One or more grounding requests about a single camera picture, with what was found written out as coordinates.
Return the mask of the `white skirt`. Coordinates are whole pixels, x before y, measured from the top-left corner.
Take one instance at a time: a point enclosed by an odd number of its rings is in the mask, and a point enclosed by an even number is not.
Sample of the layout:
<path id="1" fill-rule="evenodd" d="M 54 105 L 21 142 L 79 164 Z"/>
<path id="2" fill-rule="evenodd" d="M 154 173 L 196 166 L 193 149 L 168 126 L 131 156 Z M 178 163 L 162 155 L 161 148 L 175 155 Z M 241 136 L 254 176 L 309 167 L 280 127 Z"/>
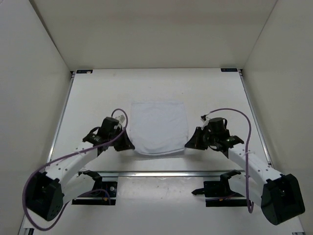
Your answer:
<path id="1" fill-rule="evenodd" d="M 142 101 L 131 104 L 130 139 L 135 151 L 146 156 L 184 151 L 188 122 L 181 101 Z"/>

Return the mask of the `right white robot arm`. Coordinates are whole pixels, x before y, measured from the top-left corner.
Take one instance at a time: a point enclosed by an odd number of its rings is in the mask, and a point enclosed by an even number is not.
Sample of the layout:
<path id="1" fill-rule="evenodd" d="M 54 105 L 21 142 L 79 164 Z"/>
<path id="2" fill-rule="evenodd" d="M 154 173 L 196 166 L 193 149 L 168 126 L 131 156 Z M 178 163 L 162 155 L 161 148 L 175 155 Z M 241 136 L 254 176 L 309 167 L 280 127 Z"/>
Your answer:
<path id="1" fill-rule="evenodd" d="M 292 174 L 283 174 L 261 161 L 242 139 L 232 136 L 227 120 L 222 117 L 201 117 L 202 127 L 197 127 L 185 147 L 223 153 L 229 160 L 244 169 L 244 173 L 231 170 L 220 176 L 219 190 L 225 196 L 233 193 L 245 196 L 262 210 L 265 218 L 279 225 L 305 212 L 299 182 Z"/>

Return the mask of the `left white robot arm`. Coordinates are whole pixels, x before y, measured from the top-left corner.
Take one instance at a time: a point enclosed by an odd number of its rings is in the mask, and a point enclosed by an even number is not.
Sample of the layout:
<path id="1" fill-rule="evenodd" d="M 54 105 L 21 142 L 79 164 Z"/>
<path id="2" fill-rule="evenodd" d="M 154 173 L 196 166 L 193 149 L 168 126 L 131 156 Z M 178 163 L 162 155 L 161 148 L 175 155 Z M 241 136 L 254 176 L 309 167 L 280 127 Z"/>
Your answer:
<path id="1" fill-rule="evenodd" d="M 84 167 L 109 147 L 117 152 L 134 149 L 126 132 L 127 123 L 125 115 L 104 118 L 101 126 L 83 137 L 73 153 L 32 173 L 23 190 L 24 209 L 51 221 L 66 203 L 81 194 L 99 194 L 102 190 L 100 175 Z"/>

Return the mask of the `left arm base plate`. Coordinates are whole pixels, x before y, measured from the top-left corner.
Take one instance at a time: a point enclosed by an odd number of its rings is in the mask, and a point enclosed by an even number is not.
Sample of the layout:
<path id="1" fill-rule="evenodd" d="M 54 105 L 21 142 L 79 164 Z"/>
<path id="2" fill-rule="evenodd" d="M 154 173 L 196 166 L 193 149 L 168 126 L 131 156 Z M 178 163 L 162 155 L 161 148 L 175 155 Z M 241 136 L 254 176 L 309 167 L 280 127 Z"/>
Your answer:
<path id="1" fill-rule="evenodd" d="M 71 201 L 72 205 L 115 206 L 118 181 L 116 177 L 104 177 L 97 172 L 79 172 L 78 176 L 87 176 L 93 181 L 91 192 Z"/>

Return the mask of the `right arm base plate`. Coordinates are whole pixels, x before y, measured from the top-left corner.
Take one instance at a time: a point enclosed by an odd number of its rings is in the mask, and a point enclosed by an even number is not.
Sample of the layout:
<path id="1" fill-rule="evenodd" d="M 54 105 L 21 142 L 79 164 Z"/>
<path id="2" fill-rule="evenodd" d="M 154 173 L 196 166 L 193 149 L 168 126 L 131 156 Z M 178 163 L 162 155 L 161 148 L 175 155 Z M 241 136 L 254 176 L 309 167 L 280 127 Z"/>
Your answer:
<path id="1" fill-rule="evenodd" d="M 204 195 L 206 207 L 246 207 L 243 195 L 230 189 L 229 179 L 242 176 L 238 170 L 232 170 L 220 175 L 218 181 L 204 181 L 203 188 L 193 190 L 194 196 Z"/>

